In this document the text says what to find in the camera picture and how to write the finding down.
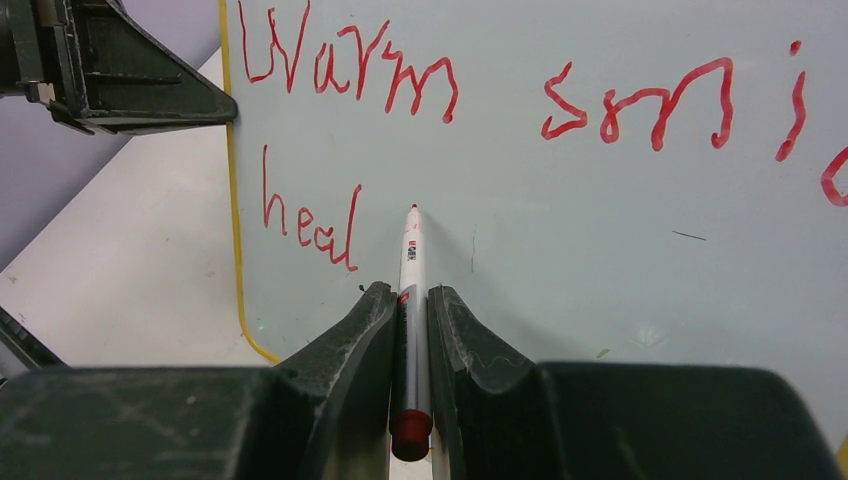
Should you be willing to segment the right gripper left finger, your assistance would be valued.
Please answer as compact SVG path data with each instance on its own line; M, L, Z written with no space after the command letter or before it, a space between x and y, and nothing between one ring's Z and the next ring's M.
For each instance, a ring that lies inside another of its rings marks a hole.
M1 390L5 479L385 479L396 295L273 367L37 369Z

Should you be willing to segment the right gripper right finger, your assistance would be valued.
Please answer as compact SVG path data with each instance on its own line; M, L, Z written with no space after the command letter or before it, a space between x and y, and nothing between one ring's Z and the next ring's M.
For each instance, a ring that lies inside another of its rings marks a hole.
M449 286L428 295L437 479L838 479L806 405L762 369L536 363Z

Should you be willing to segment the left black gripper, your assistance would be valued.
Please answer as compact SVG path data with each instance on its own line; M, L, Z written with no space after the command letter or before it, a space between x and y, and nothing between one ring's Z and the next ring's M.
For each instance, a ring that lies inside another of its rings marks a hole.
M71 67L60 60L68 28ZM232 97L119 1L71 1L69 13L66 1L3 1L1 96L41 104L56 123L113 134L224 125L238 115Z

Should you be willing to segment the white red marker pen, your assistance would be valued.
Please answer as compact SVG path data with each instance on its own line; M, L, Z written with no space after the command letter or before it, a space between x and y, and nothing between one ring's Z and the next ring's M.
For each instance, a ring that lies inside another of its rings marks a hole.
M433 428L427 325L424 218L412 205L402 237L389 432L391 452L404 462L424 459Z

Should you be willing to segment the yellow-framed whiteboard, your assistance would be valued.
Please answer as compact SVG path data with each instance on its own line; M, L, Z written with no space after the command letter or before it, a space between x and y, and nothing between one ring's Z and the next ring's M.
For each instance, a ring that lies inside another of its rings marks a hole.
M779 373L847 435L843 1L225 1L240 323L427 280L534 360Z

